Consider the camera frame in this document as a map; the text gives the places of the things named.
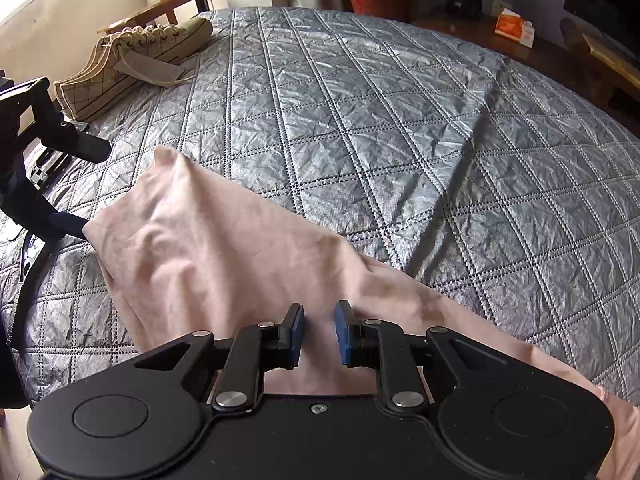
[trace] orange and white box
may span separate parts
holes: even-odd
[[[495,24],[495,33],[531,48],[536,29],[533,28],[531,22],[523,20],[519,14],[512,10],[504,9],[498,16],[498,22]]]

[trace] pink fabric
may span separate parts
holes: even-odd
[[[361,318],[424,334],[444,325],[579,384],[608,406],[616,436],[601,480],[630,480],[640,463],[640,410],[573,368],[510,337],[464,306],[397,269],[358,254],[348,241],[156,148],[135,186],[84,228],[114,305],[141,351],[194,330],[216,338],[305,307],[305,341],[293,371],[268,372],[265,390],[287,394],[375,391],[374,373],[340,365],[332,321],[337,300]]]

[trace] mattress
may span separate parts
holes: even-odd
[[[92,124],[113,147],[48,196],[86,218],[156,146],[436,288],[640,404],[640,145],[522,64],[402,23],[312,9],[225,9],[186,84],[142,86]],[[24,232],[2,218],[13,315]],[[87,242],[62,240],[15,352],[28,396],[136,349]]]

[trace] silver bedspread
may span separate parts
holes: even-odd
[[[146,85],[50,193],[85,216],[167,145],[404,270],[640,404],[640,145],[517,62],[401,23],[309,9],[211,13],[195,78]],[[0,301],[22,235],[0,228]],[[16,355],[28,395],[135,353],[89,244],[50,258]]]

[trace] shoe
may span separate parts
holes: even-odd
[[[194,54],[212,32],[211,22],[197,16],[182,25],[125,28],[100,38],[82,71],[54,83],[63,112],[71,119],[88,122],[137,86],[141,82],[139,79],[114,69],[129,50],[175,63]]]

